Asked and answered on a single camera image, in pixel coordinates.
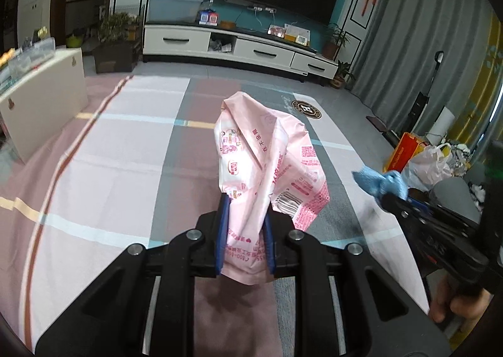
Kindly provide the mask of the person's right hand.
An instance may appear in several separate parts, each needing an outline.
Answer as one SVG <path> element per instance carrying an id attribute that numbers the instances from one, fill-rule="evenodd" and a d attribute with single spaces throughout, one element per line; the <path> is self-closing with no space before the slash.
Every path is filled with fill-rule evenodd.
<path id="1" fill-rule="evenodd" d="M 442 323 L 448 312 L 470 322 L 477 322 L 484 314 L 493 296 L 481 289 L 476 296 L 461 293 L 455 280 L 447 274 L 436 287 L 436 294 L 431 300 L 429 317 L 435 323 Z"/>

